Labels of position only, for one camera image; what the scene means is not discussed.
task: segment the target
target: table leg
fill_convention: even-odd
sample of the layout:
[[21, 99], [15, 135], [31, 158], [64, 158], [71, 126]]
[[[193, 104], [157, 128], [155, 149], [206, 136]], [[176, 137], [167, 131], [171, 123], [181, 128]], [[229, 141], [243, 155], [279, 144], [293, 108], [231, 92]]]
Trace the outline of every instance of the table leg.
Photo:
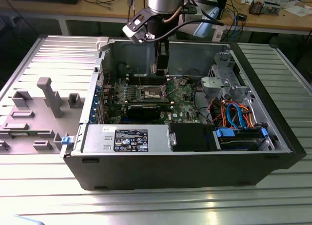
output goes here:
[[61, 18], [58, 20], [58, 23], [59, 23], [59, 27], [60, 27], [60, 30], [62, 32], [62, 35], [64, 36], [69, 36], [70, 35], [70, 30], [67, 26], [67, 22], [65, 19]]
[[223, 31], [226, 30], [226, 25], [224, 26], [216, 26], [216, 29], [214, 31], [214, 36], [213, 36], [213, 40], [214, 42], [220, 42], [221, 37], [223, 35]]

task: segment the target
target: white sticker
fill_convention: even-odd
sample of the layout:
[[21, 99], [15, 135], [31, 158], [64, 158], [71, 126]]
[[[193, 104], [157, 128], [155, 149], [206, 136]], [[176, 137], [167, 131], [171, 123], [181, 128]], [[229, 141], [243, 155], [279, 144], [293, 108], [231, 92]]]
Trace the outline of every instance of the white sticker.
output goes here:
[[115, 126], [104, 126], [102, 132], [115, 132], [117, 127]]

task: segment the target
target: motherboard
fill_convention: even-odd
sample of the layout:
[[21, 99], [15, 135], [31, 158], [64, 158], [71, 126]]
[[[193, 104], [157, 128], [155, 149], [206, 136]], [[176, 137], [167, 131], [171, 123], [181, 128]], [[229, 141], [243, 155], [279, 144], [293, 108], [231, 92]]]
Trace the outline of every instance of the motherboard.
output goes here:
[[193, 85], [186, 78], [119, 78], [104, 85], [96, 96], [96, 123], [199, 123]]

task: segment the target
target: side panel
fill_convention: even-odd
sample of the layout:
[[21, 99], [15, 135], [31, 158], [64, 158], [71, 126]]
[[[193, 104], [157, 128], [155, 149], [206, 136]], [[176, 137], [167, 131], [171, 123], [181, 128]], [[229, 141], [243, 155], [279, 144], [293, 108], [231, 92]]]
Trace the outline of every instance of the side panel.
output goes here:
[[86, 190], [256, 185], [292, 153], [66, 157]]
[[262, 84], [258, 75], [254, 71], [253, 67], [250, 65], [248, 59], [245, 57], [244, 52], [241, 50], [237, 43], [232, 44], [233, 52], [235, 53], [240, 65], [242, 66], [247, 79], [250, 81], [252, 87], [256, 90], [259, 100], [263, 103], [266, 108], [270, 118], [275, 124], [277, 130], [281, 134], [283, 140], [285, 141], [287, 147], [294, 151], [294, 156], [289, 162], [282, 166], [281, 169], [288, 169], [293, 166], [296, 162], [304, 158], [307, 154], [301, 146], [299, 140], [294, 135], [293, 131], [289, 127], [288, 123], [284, 119], [280, 110], [277, 108], [276, 104], [272, 100], [268, 91]]

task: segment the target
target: wooden workbench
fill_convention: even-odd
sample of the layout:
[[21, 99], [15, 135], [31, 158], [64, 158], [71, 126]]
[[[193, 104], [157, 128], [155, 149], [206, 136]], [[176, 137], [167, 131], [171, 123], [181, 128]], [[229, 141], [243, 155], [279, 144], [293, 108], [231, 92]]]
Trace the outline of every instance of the wooden workbench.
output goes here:
[[[266, 31], [277, 33], [307, 34], [312, 29], [312, 16], [299, 17], [285, 10], [275, 15], [250, 15], [247, 4], [241, 4], [241, 0], [232, 0], [235, 7], [242, 14], [248, 16], [245, 29], [251, 31]], [[43, 3], [29, 1], [12, 1], [11, 4], [25, 17], [50, 18], [59, 20], [63, 34], [69, 34], [66, 20], [89, 20], [103, 22], [126, 22], [128, 6], [127, 0], [112, 2], [112, 10], [97, 4], [87, 3], [80, 0], [76, 5], [60, 3]], [[135, 1], [136, 11], [143, 8], [143, 0]], [[5, 0], [0, 0], [0, 14], [5, 16], [17, 16]], [[231, 25], [229, 13], [225, 13], [222, 22]]]

